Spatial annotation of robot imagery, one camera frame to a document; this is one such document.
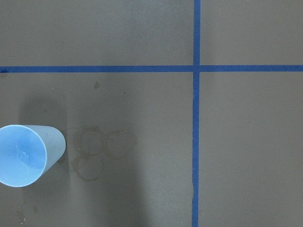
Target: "gray floor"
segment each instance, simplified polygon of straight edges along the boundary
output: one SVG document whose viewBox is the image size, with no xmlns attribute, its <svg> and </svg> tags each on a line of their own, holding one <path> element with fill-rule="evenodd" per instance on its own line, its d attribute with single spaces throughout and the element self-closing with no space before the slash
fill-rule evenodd
<svg viewBox="0 0 303 227">
<path fill-rule="evenodd" d="M 1 65 L 191 65 L 193 1 L 0 2 Z"/>
<path fill-rule="evenodd" d="M 203 0 L 201 64 L 302 64 L 299 0 Z M 193 1 L 0 2 L 0 66 L 192 65 Z M 0 126 L 67 151 L 0 226 L 189 227 L 192 73 L 1 74 Z M 203 227 L 303 223 L 302 73 L 201 73 Z"/>
<path fill-rule="evenodd" d="M 202 0 L 201 64 L 302 64 L 303 1 Z"/>
<path fill-rule="evenodd" d="M 303 74 L 201 76 L 200 225 L 303 223 Z"/>
<path fill-rule="evenodd" d="M 34 184 L 0 184 L 0 226 L 190 225 L 192 73 L 9 74 L 0 91 L 0 126 L 68 147 Z"/>
</svg>

